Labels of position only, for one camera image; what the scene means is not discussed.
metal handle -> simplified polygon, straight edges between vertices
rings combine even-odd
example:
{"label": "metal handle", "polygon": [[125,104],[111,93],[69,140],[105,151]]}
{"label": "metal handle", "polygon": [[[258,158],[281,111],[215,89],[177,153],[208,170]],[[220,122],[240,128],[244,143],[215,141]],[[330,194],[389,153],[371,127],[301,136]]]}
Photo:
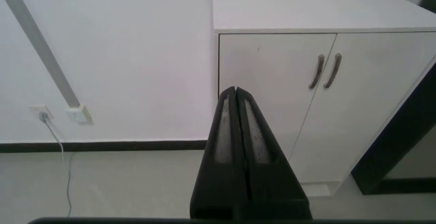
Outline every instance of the metal handle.
{"label": "metal handle", "polygon": [[341,61],[342,61],[342,54],[339,54],[339,53],[335,54],[333,71],[332,71],[332,74],[330,75],[330,78],[328,79],[327,83],[324,84],[325,89],[330,88],[330,85],[332,85],[333,80],[336,77],[336,74],[338,73]]}
{"label": "metal handle", "polygon": [[324,66],[324,55],[320,54],[318,56],[318,66],[316,67],[315,78],[313,79],[312,83],[309,85],[309,89],[315,88],[316,84],[320,80],[323,66]]}

floor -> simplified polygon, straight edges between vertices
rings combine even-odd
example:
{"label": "floor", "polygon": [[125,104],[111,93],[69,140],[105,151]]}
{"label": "floor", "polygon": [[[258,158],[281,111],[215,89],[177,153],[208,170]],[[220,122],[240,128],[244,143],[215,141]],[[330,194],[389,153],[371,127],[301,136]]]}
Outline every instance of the floor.
{"label": "floor", "polygon": [[[189,218],[201,150],[66,153],[72,217]],[[0,222],[67,214],[60,153],[0,154]],[[315,219],[433,219],[436,194],[363,196],[348,178],[333,197],[311,198]]]}

white cabinet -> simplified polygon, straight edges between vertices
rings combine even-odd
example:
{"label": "white cabinet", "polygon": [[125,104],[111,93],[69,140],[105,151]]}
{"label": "white cabinet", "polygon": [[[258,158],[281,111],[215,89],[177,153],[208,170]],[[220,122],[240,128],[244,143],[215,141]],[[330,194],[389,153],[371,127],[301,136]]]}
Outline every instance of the white cabinet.
{"label": "white cabinet", "polygon": [[[342,181],[426,69],[435,47],[436,33],[338,34],[290,157],[299,181]],[[338,72],[326,89],[338,53]]]}
{"label": "white cabinet", "polygon": [[308,195],[334,193],[435,62],[436,15],[404,0],[213,6],[219,91],[254,96]]}
{"label": "white cabinet", "polygon": [[281,150],[290,155],[311,103],[315,73],[324,67],[335,34],[221,35],[219,92],[249,91]]}

cabinet door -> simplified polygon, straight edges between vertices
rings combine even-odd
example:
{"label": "cabinet door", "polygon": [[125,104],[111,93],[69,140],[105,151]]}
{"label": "cabinet door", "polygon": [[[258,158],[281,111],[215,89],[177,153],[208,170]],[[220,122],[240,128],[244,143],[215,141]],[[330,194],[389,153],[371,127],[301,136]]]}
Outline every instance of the cabinet door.
{"label": "cabinet door", "polygon": [[318,56],[325,59],[335,34],[231,34],[219,37],[219,92],[250,92],[289,157],[314,89]]}
{"label": "cabinet door", "polygon": [[342,181],[435,54],[436,33],[338,34],[290,157],[299,181]]}

power cord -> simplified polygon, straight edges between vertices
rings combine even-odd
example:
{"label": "power cord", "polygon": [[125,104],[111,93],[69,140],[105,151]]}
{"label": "power cord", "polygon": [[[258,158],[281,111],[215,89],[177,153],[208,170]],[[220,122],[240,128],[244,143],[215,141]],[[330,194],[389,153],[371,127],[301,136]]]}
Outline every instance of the power cord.
{"label": "power cord", "polygon": [[67,217],[70,216],[71,214],[71,200],[69,199],[69,180],[71,178],[71,170],[68,169],[67,167],[67,163],[65,162],[65,157],[63,155],[63,146],[62,143],[57,139],[57,136],[55,135],[55,133],[53,133],[52,128],[50,127],[50,125],[47,123],[47,121],[49,120],[48,118],[48,114],[46,112],[40,112],[40,120],[47,126],[48,130],[50,130],[51,134],[53,135],[54,139],[57,141],[57,143],[59,144],[59,146],[61,146],[61,152],[62,152],[62,162],[65,166],[65,171],[67,173],[67,177],[68,177],[68,182],[67,182],[67,199],[68,199],[68,205],[69,205],[69,210],[68,210],[68,215]]}

